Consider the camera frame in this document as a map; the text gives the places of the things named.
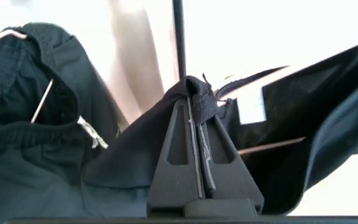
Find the black pole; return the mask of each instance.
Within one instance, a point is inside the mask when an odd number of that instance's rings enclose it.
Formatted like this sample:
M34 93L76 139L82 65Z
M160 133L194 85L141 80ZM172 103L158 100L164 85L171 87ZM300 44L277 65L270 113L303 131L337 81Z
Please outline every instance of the black pole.
M186 76L185 28L183 25L183 1L173 0L173 19L175 21L175 36L177 40L179 78Z

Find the drawstring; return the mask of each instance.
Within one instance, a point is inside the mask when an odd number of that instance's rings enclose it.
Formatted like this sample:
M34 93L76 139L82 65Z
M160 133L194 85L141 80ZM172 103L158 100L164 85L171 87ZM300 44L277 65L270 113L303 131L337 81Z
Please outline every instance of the drawstring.
M107 149L109 147L106 142L104 142L103 138L99 136L98 132L88 123L84 120L82 116L78 118L77 123L81 125L81 127L91 136L93 143L92 148L96 148L96 146L100 145L102 148Z
M205 83L208 84L209 93L214 96L214 98L215 98L216 101L225 102L225 103L228 103L228 102L229 102L229 100L220 100L220 99L218 99L218 98L216 97L216 95L214 94L214 91L212 91L212 88L211 88L212 85L207 81L207 79L206 79L206 77L205 77L205 74L203 74L203 78L204 78Z

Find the clothing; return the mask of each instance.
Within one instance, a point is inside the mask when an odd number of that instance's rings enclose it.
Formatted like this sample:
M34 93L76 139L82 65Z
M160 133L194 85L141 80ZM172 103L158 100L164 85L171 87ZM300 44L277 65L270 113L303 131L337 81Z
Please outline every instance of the clothing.
M81 115L113 145L119 133L109 93L79 41L50 24L0 39L0 223L16 217L145 216L147 189L86 185L91 148ZM37 117L31 117L50 81Z
M288 213L307 188L358 153L358 47L266 86L263 93L267 121L241 126L235 101L216 111L210 86L185 77L123 132L113 151L90 163L85 181L123 189L148 187L173 105L191 97L197 108L193 117L218 113L237 149L306 136L298 144L258 152L245 161L265 198L262 213Z

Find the white drawstring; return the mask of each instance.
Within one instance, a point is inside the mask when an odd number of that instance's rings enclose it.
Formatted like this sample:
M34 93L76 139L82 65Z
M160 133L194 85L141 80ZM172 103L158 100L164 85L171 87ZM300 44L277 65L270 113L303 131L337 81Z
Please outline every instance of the white drawstring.
M96 148L96 146L98 145L100 145L104 149L107 149L107 147L109 147L109 145L106 144L103 138L99 136L98 132L96 132L96 130L88 122L86 122L82 116L78 118L77 123L81 125L81 127L89 134L89 136L91 136L93 140L92 143L93 149Z

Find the clothing tag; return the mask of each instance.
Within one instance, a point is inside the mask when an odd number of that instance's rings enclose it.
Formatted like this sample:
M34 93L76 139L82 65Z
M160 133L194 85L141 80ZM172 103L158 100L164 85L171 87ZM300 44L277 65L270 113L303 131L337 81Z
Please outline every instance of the clothing tag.
M264 95L262 89L244 90L237 98L240 124L266 121Z

